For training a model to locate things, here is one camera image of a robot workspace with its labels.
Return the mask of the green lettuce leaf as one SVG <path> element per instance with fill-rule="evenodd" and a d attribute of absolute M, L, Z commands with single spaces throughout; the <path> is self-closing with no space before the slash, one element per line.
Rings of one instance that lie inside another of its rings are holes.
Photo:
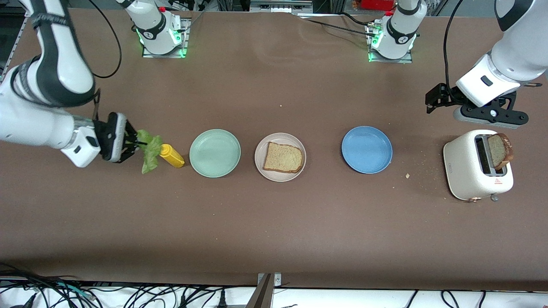
<path fill-rule="evenodd" d="M 137 131 L 138 146 L 143 151 L 143 166 L 141 173 L 146 174 L 158 166 L 158 156 L 161 152 L 163 139 L 160 135 L 151 135 L 146 130 Z"/>

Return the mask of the yellow squeeze bottle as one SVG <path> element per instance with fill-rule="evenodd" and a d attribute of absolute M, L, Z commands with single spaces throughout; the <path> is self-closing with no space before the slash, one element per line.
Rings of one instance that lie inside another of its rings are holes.
<path fill-rule="evenodd" d="M 159 156 L 174 168 L 181 168 L 185 164 L 184 158 L 170 144 L 162 144 Z"/>

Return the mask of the brown bread slice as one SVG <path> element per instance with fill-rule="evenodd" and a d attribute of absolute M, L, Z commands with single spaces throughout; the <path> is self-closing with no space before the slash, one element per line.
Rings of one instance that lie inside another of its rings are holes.
<path fill-rule="evenodd" d="M 275 142 L 268 143 L 263 170 L 295 174 L 303 166 L 304 154 L 299 148 Z"/>
<path fill-rule="evenodd" d="M 488 146 L 495 170 L 501 170 L 514 158 L 513 145 L 506 134 L 497 133 L 488 139 Z"/>

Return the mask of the blue plate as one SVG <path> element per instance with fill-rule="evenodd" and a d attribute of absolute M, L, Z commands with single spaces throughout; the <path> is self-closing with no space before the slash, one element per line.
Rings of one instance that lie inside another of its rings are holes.
<path fill-rule="evenodd" d="M 346 164 L 358 173 L 376 174 L 390 165 L 393 149 L 385 133 L 362 125 L 345 134 L 341 154 Z"/>

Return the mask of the light green plate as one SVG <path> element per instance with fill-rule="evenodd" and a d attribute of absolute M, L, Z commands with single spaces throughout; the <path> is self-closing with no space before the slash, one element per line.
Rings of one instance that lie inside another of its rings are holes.
<path fill-rule="evenodd" d="M 207 178 L 231 173 L 241 158 L 238 139 L 229 131 L 211 129 L 194 139 L 189 153 L 192 168 Z"/>

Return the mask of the beige plate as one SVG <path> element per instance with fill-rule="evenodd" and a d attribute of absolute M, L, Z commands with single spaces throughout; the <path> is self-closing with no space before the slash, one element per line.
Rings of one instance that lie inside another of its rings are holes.
<path fill-rule="evenodd" d="M 265 162 L 268 157 L 268 146 L 270 143 L 276 143 L 279 145 L 292 146 L 297 148 L 301 152 L 302 163 L 299 170 L 295 173 L 286 173 L 279 170 L 266 170 L 264 169 Z M 296 178 L 304 169 L 307 163 L 307 152 L 304 145 L 298 138 L 286 133 L 274 133 L 263 138 L 255 149 L 254 161 L 257 170 L 266 178 L 277 183 L 287 182 Z"/>

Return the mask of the white toaster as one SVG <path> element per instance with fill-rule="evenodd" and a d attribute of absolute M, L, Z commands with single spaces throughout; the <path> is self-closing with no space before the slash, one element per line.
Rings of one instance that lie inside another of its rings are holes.
<path fill-rule="evenodd" d="M 497 201 L 500 194 L 513 188 L 511 164 L 494 169 L 487 139 L 495 134 L 492 130 L 472 130 L 444 145 L 447 183 L 457 199 Z"/>

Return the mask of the red box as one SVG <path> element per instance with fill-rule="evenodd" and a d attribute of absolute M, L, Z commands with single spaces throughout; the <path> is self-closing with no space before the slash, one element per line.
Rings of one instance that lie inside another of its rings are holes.
<path fill-rule="evenodd" d="M 390 11 L 396 0 L 360 0 L 360 8 L 371 11 Z"/>

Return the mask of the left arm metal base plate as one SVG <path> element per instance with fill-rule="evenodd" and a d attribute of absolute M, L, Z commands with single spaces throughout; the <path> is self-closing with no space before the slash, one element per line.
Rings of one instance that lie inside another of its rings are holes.
<path fill-rule="evenodd" d="M 412 63 L 411 47 L 413 47 L 413 43 L 411 43 L 410 47 L 407 49 L 407 52 L 405 53 L 403 57 L 398 59 L 385 58 L 383 55 L 379 53 L 378 50 L 374 49 L 374 45 L 377 44 L 380 41 L 380 39 L 382 39 L 383 37 L 381 24 L 368 23 L 368 25 L 364 26 L 364 29 L 366 30 L 366 33 L 373 34 L 373 36 L 370 36 L 368 37 L 368 39 L 366 39 L 367 46 L 368 46 L 369 62 L 376 61 L 376 62 L 396 63 L 396 64 Z"/>

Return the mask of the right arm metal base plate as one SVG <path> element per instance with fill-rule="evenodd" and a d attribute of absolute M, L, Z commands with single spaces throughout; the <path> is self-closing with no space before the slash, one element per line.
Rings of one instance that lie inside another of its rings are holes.
<path fill-rule="evenodd" d="M 144 58 L 185 58 L 192 19 L 164 12 L 160 23 L 152 29 L 137 29 L 143 45 Z"/>

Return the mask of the silver metal bracket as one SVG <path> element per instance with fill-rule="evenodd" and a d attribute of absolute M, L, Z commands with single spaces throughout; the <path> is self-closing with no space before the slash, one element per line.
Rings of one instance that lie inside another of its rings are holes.
<path fill-rule="evenodd" d="M 258 273 L 258 280 L 257 285 L 261 282 L 261 280 L 264 278 L 264 276 L 267 275 L 267 273 Z M 274 281 L 274 287 L 280 287 L 282 285 L 282 273 L 280 272 L 274 272 L 271 273 L 272 279 Z"/>

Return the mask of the grey metal post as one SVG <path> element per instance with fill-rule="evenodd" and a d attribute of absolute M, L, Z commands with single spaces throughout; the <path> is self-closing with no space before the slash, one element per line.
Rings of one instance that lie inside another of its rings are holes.
<path fill-rule="evenodd" d="M 271 308 L 276 282 L 275 273 L 261 273 L 258 285 L 245 308 Z"/>

